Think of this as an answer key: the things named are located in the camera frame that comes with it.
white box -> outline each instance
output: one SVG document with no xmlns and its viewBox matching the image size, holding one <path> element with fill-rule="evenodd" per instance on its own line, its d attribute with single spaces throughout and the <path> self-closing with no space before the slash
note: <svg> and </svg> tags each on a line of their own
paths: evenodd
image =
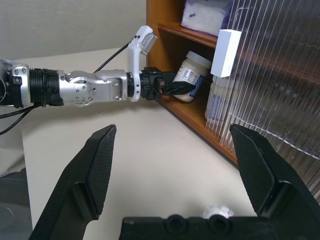
<svg viewBox="0 0 320 240">
<path fill-rule="evenodd" d="M 241 31 L 221 29 L 216 44 L 211 74 L 219 78 L 229 77 L 234 65 Z"/>
</svg>

table surface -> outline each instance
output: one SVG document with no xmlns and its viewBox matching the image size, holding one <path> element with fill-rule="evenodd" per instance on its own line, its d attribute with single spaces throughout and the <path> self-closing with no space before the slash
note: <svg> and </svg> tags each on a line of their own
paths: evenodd
<svg viewBox="0 0 320 240">
<path fill-rule="evenodd" d="M 32 68 L 93 72 L 117 49 L 23 59 Z M 146 64 L 141 58 L 141 67 Z M 123 52 L 105 69 L 127 69 Z M 154 101 L 114 102 L 34 110 L 22 123 L 32 225 L 60 174 L 91 134 L 116 124 L 111 178 L 98 221 L 85 240 L 117 240 L 122 218 L 201 216 L 225 204 L 236 216 L 255 216 L 239 171 Z"/>
</svg>

white wall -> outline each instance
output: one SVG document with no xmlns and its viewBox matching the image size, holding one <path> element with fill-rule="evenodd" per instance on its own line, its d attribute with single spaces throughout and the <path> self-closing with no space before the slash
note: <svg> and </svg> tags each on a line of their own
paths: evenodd
<svg viewBox="0 0 320 240">
<path fill-rule="evenodd" d="M 122 47 L 146 24 L 146 0 L 0 0 L 0 57 Z"/>
</svg>

wooden cabinet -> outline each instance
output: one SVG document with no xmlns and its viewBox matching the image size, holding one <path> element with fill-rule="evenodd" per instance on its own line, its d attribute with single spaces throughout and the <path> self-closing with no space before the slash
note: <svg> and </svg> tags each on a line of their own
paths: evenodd
<svg viewBox="0 0 320 240">
<path fill-rule="evenodd" d="M 193 51 L 210 61 L 213 60 L 217 37 L 181 26 L 184 7 L 185 0 L 147 0 L 147 24 L 158 36 L 148 55 L 148 66 L 157 67 L 161 71 L 178 72 L 188 51 Z M 205 110 L 211 81 L 212 75 L 209 75 L 192 102 L 183 102 L 172 96 L 164 97 L 160 103 L 237 163 L 235 155 L 223 147 L 219 139 L 206 131 Z"/>
</svg>

black cable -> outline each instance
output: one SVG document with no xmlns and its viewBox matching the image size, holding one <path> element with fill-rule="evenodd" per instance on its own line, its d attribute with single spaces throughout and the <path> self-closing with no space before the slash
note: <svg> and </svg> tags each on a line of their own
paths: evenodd
<svg viewBox="0 0 320 240">
<path fill-rule="evenodd" d="M 6 113 L 6 114 L 2 114 L 2 115 L 0 115 L 0 119 L 9 118 L 9 117 L 12 117 L 12 116 L 15 116 L 15 115 L 18 115 L 18 114 L 23 114 L 25 112 L 30 112 L 31 110 L 33 110 L 35 108 L 38 108 L 40 106 L 42 106 L 42 105 L 41 104 L 37 104 L 37 105 L 33 105 L 33 106 L 30 106 L 30 107 L 23 108 L 23 109 L 18 110 L 18 111 L 13 111 L 13 112 L 9 112 L 9 113 Z"/>
<path fill-rule="evenodd" d="M 107 61 L 105 61 L 100 67 L 98 67 L 97 70 L 95 70 L 93 73 L 99 72 L 101 69 L 104 68 L 105 65 L 107 65 L 112 59 L 114 59 L 119 53 L 121 53 L 123 50 L 125 50 L 129 46 L 128 42 L 126 45 L 124 45 L 122 48 L 120 48 L 115 54 L 113 54 Z"/>
<path fill-rule="evenodd" d="M 19 117 L 14 123 L 12 123 L 7 129 L 3 130 L 0 132 L 0 136 L 9 132 L 11 129 L 13 129 L 22 119 L 24 119 L 25 116 L 27 116 L 28 113 L 31 112 L 30 111 L 26 111 L 21 117 Z"/>
</svg>

